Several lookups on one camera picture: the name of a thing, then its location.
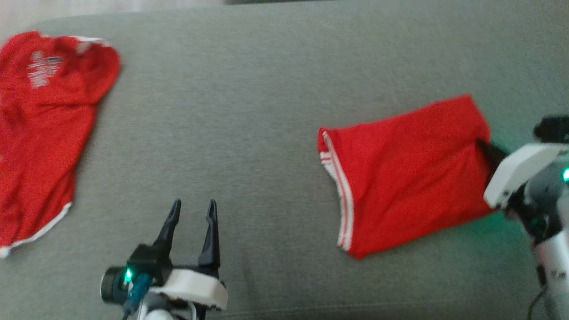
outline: white graphic print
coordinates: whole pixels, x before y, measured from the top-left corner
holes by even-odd
[[[43,52],[36,51],[31,57],[32,63],[28,65],[31,71],[28,73],[32,87],[39,88],[43,85],[48,85],[50,82],[47,80],[52,77],[57,71],[57,66],[63,61],[62,57],[43,57]]]

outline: couch cushion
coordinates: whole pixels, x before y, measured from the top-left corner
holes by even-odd
[[[100,277],[153,240],[177,197],[178,263],[196,261],[217,200],[229,305],[208,319],[521,318],[538,291],[534,262],[500,214],[361,261],[338,249],[336,188],[316,135],[470,92],[493,138],[515,149],[544,114],[566,110],[566,10],[338,1],[34,26],[107,39],[123,70],[69,215],[0,261],[0,318],[120,317],[101,302]]]

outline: clothing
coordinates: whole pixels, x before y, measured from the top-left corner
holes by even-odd
[[[320,128],[320,159],[340,196],[338,246],[363,258],[489,214],[477,140],[489,142],[490,130],[470,96]]]
[[[120,71],[97,38],[12,37],[0,51],[0,256],[69,210],[97,103]]]

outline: red t-shirt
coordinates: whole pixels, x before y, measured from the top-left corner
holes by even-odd
[[[119,71],[102,39],[31,31],[0,51],[1,257],[67,213],[97,103]]]

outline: camera lens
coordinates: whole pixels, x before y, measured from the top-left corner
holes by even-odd
[[[112,266],[103,274],[101,279],[101,299],[106,303],[123,304],[128,296],[128,288],[123,289],[123,279],[126,268]]]

